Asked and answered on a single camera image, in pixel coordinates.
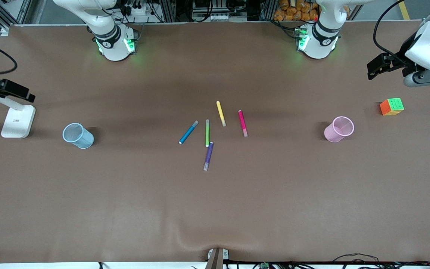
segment plastic cup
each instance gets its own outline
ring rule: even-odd
[[[89,148],[94,143],[92,133],[78,123],[69,124],[64,128],[63,139],[82,149]]]
[[[355,124],[343,116],[336,117],[333,122],[324,129],[324,137],[333,143],[341,141],[341,139],[351,136],[355,131]]]

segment pink marker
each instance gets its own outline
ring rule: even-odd
[[[244,124],[243,112],[239,110],[240,124],[242,125],[243,136],[247,137],[248,132],[246,131],[246,125]]]

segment marker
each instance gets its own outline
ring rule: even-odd
[[[222,121],[222,126],[223,127],[227,126],[227,123],[225,122],[225,117],[223,116],[222,105],[220,105],[220,101],[216,102],[216,107],[218,108],[218,114],[220,115],[220,120]]]
[[[210,144],[210,120],[205,122],[205,146],[208,148]]]
[[[248,132],[246,131],[246,125],[244,124],[244,118],[243,118],[243,112],[239,110],[239,118],[240,118],[240,124],[242,126],[243,136],[247,137]]]
[[[212,150],[214,148],[214,143],[210,142],[207,149],[207,157],[205,157],[205,165],[203,166],[204,171],[208,171],[208,165],[210,164],[210,157],[212,156]]]
[[[191,134],[191,132],[195,129],[195,127],[197,126],[198,121],[195,121],[190,128],[188,128],[188,130],[186,131],[186,133],[184,134],[184,136],[182,136],[182,138],[180,138],[179,144],[183,144],[185,142],[185,140],[187,139],[187,137]]]

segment purple marker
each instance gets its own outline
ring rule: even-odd
[[[210,142],[207,149],[207,157],[205,157],[205,165],[203,166],[204,171],[208,171],[208,165],[210,164],[210,157],[212,156],[212,150],[214,148],[214,143]]]

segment green marker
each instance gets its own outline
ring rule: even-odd
[[[210,120],[205,122],[205,146],[210,145]]]

